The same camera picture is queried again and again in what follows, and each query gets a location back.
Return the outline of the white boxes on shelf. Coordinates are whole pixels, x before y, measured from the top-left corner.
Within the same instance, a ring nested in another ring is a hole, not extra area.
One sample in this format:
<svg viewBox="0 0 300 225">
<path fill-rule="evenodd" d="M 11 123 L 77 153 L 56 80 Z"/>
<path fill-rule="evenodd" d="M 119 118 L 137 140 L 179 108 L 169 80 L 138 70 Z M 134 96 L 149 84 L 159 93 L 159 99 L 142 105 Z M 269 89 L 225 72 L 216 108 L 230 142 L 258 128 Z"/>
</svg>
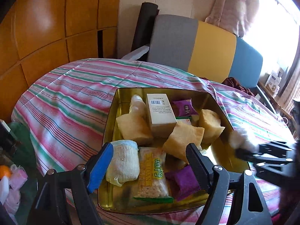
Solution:
<svg viewBox="0 0 300 225">
<path fill-rule="evenodd" d="M 273 96 L 275 96 L 280 89 L 279 84 L 282 80 L 284 73 L 285 71 L 281 67 L 279 67 L 277 71 L 272 71 L 269 74 L 269 77 L 267 78 L 267 81 L 264 86 L 273 94 Z"/>
</svg>

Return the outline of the dark red cloth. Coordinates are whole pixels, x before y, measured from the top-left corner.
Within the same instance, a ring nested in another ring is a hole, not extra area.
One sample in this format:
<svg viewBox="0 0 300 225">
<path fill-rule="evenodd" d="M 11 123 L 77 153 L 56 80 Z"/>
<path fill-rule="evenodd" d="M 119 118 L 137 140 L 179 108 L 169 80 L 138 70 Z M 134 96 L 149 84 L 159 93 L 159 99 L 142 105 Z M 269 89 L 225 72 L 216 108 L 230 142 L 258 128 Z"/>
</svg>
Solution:
<svg viewBox="0 0 300 225">
<path fill-rule="evenodd" d="M 234 77 L 227 77 L 222 84 L 240 90 L 250 96 L 255 96 L 249 88 L 243 87 Z"/>
</svg>

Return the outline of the striped bed sheet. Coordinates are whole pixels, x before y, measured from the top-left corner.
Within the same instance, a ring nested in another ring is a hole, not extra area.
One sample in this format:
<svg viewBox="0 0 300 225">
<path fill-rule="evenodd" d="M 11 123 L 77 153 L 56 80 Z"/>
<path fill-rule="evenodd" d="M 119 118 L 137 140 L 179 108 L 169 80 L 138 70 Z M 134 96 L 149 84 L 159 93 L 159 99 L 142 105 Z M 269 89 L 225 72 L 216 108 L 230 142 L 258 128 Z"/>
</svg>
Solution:
<svg viewBox="0 0 300 225">
<path fill-rule="evenodd" d="M 11 119 L 29 130 L 38 170 L 68 171 L 103 142 L 118 88 L 160 87 L 207 92 L 234 128 L 249 126 L 261 142 L 293 142 L 280 119 L 254 97 L 173 67 L 121 59 L 78 60 L 53 69 L 17 101 Z"/>
</svg>

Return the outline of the Weidan cracker packet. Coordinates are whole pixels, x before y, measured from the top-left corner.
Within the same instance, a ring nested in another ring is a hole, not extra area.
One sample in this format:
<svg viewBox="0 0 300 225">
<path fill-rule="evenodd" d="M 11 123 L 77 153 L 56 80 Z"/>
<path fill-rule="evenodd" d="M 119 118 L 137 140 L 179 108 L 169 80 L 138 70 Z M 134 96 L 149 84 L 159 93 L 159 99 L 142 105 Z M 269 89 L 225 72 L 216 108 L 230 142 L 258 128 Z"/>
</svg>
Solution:
<svg viewBox="0 0 300 225">
<path fill-rule="evenodd" d="M 199 121 L 199 116 L 198 115 L 191 115 L 191 116 L 186 116 L 186 117 L 177 117 L 176 118 L 177 122 L 183 122 L 187 125 L 192 125 L 194 127 L 198 126 L 198 121 Z"/>
<path fill-rule="evenodd" d="M 165 158 L 166 153 L 161 148 L 139 148 L 140 173 L 134 199 L 156 204 L 173 202 L 164 173 Z"/>
</svg>

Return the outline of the pink curtain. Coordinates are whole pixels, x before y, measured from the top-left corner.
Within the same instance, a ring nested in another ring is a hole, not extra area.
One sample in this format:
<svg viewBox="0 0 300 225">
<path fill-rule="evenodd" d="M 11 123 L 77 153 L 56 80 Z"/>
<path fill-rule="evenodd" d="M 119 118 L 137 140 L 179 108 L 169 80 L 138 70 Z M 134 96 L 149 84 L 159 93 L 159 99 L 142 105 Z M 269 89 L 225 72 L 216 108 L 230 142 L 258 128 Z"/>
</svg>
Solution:
<svg viewBox="0 0 300 225">
<path fill-rule="evenodd" d="M 215 0 L 205 22 L 242 38 L 259 8 L 259 0 Z"/>
</svg>

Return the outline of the grey yellow blue chair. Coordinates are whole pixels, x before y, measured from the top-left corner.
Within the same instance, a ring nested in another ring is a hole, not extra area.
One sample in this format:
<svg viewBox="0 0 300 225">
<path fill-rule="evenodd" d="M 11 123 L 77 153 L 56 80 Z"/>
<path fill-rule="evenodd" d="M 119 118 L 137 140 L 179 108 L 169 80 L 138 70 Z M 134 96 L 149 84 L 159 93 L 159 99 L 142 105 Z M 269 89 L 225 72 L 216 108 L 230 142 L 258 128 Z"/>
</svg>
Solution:
<svg viewBox="0 0 300 225">
<path fill-rule="evenodd" d="M 123 56 L 178 68 L 199 78 L 222 83 L 236 79 L 260 95 L 266 107 L 275 109 L 258 87 L 262 55 L 240 37 L 212 24 L 177 15 L 158 15 L 148 45 Z"/>
</svg>

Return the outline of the white wrap ball in tin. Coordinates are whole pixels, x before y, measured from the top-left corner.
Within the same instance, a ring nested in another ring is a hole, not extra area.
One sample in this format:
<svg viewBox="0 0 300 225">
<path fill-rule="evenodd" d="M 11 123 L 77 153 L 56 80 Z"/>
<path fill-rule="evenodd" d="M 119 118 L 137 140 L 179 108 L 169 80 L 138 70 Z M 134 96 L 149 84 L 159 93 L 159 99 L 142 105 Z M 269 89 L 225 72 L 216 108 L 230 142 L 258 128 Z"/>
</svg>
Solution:
<svg viewBox="0 0 300 225">
<path fill-rule="evenodd" d="M 134 94 L 131 97 L 129 113 L 139 114 L 141 117 L 146 116 L 146 104 L 141 96 Z"/>
</svg>

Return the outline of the white blue sock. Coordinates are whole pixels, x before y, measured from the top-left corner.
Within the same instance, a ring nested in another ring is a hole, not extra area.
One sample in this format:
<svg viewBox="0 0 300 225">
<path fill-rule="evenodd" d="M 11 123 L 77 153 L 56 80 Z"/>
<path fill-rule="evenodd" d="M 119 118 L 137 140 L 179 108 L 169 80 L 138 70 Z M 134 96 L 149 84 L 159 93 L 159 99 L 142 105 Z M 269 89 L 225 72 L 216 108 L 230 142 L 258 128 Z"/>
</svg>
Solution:
<svg viewBox="0 0 300 225">
<path fill-rule="evenodd" d="M 106 171 L 106 181 L 122 187 L 125 182 L 138 179 L 140 173 L 138 145 L 132 140 L 111 142 L 113 157 Z"/>
</svg>

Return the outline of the white plastic wrap ball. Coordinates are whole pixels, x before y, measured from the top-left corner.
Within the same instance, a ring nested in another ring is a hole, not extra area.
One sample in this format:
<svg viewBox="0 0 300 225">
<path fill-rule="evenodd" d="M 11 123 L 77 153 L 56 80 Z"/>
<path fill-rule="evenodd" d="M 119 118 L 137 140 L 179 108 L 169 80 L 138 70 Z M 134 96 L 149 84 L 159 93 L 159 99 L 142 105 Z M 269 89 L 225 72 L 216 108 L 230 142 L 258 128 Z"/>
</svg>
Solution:
<svg viewBox="0 0 300 225">
<path fill-rule="evenodd" d="M 258 152 L 259 144 L 251 130 L 240 128 L 229 135 L 229 144 L 233 149 L 244 149 L 250 152 Z"/>
</svg>

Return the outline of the yellow sponge block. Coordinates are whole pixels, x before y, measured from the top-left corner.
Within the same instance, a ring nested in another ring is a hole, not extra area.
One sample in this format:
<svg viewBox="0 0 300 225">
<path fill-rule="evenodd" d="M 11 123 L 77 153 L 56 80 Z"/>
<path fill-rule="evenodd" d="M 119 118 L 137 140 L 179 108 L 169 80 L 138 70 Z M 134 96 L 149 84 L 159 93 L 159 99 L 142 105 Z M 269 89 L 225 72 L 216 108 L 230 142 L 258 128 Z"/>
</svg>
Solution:
<svg viewBox="0 0 300 225">
<path fill-rule="evenodd" d="M 138 145 L 147 145 L 153 141 L 152 132 L 146 121 L 138 114 L 128 113 L 116 118 L 123 139 L 135 141 Z"/>
<path fill-rule="evenodd" d="M 179 121 L 163 144 L 162 150 L 168 155 L 172 155 L 189 164 L 186 157 L 186 147 L 190 143 L 194 143 L 199 150 L 202 150 L 203 136 L 204 128 L 194 127 Z"/>
<path fill-rule="evenodd" d="M 220 137 L 225 127 L 221 126 L 221 119 L 218 114 L 209 109 L 202 109 L 199 115 L 198 124 L 204 128 L 204 136 L 201 147 L 206 148 Z"/>
</svg>

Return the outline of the white cardboard box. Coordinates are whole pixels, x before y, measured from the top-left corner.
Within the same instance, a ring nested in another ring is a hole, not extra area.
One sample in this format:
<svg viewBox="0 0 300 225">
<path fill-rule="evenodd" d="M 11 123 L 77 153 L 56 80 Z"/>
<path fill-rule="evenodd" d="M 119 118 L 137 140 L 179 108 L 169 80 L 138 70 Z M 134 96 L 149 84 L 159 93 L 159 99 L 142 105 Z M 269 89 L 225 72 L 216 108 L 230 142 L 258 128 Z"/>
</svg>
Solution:
<svg viewBox="0 0 300 225">
<path fill-rule="evenodd" d="M 167 94 L 146 94 L 147 119 L 154 137 L 168 138 L 177 124 Z"/>
</svg>

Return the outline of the purple snack packet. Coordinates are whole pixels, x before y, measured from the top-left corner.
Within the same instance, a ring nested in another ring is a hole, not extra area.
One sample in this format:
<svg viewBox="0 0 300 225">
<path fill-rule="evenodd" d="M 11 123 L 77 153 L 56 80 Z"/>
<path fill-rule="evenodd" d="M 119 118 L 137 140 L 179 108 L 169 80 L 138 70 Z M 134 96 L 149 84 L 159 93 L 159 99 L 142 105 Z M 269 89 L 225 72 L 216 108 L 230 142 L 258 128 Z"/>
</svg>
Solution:
<svg viewBox="0 0 300 225">
<path fill-rule="evenodd" d="M 192 105 L 192 99 L 173 101 L 178 117 L 197 115 L 197 111 Z"/>
<path fill-rule="evenodd" d="M 177 201 L 181 201 L 201 189 L 190 165 L 180 170 L 167 172 L 165 177 L 169 182 L 171 194 Z"/>
</svg>

